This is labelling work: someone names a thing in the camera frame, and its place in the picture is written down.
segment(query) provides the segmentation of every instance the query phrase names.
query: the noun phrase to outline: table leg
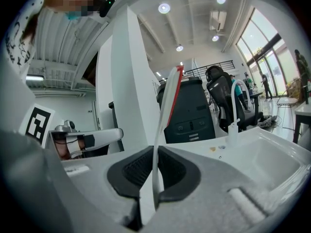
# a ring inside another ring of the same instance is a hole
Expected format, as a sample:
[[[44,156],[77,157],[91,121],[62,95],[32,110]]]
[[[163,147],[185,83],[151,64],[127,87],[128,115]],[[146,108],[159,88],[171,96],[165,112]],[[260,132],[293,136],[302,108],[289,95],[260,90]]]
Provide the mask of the table leg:
[[[296,125],[295,125],[294,138],[293,138],[293,142],[296,144],[298,143],[300,126],[301,126],[300,118],[299,116],[296,115]]]

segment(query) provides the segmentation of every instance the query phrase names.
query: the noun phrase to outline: glass door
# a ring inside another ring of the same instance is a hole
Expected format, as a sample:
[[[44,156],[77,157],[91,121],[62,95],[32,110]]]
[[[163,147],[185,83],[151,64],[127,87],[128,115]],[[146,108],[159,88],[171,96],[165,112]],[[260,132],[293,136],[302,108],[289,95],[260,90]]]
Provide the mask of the glass door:
[[[285,81],[283,77],[282,70],[280,68],[280,65],[277,61],[277,58],[273,51],[270,51],[265,56],[265,59],[268,61],[269,69],[271,73],[273,74],[274,81],[276,83],[276,89],[279,96],[286,94],[286,86]]]
[[[275,96],[276,95],[276,89],[275,89],[275,86],[273,84],[273,79],[272,79],[272,75],[270,73],[270,70],[269,70],[269,67],[267,65],[267,61],[265,60],[265,58],[261,58],[260,60],[258,60],[258,64],[259,64],[259,67],[262,71],[263,74],[265,74],[267,76],[267,79],[268,79],[268,84],[269,84],[269,87],[270,87],[270,90],[271,90],[271,93],[272,93],[272,96]]]

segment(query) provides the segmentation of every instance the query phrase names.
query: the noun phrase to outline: person in black clothing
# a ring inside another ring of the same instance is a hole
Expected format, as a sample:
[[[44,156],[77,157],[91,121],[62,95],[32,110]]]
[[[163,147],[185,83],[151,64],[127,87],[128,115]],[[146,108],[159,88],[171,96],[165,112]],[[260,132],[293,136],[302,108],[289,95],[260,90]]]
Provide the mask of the person in black clothing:
[[[270,94],[270,102],[272,101],[272,93],[269,87],[269,83],[268,83],[268,79],[267,76],[265,74],[263,74],[261,71],[259,72],[261,77],[262,77],[262,84],[264,86],[264,90],[266,92],[266,101],[268,101],[268,93]]]

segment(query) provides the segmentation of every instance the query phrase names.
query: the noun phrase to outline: floor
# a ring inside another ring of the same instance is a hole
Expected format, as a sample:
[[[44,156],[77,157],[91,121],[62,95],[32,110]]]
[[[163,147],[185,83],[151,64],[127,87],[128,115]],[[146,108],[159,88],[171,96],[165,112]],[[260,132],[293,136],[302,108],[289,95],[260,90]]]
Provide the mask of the floor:
[[[277,100],[273,99],[272,102],[265,102],[264,99],[259,100],[259,111],[262,111],[264,115],[278,116],[276,124],[265,130],[278,135],[289,141],[293,140],[294,137],[294,126],[295,126],[295,114],[294,111],[297,106],[290,108],[279,108],[277,111]],[[226,136],[227,133],[222,131],[218,126],[218,112],[212,113],[213,123],[216,138]]]

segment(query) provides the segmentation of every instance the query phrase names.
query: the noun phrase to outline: black cable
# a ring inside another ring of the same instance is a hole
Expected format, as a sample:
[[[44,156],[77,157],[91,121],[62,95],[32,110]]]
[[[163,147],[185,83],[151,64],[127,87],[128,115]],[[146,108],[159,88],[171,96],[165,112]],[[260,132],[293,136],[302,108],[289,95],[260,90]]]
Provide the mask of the black cable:
[[[76,142],[76,141],[78,141],[78,140],[79,140],[79,139],[76,139],[76,140],[74,140],[74,141],[72,141],[72,142],[65,142],[65,143],[55,142],[55,143],[64,145],[64,144]]]

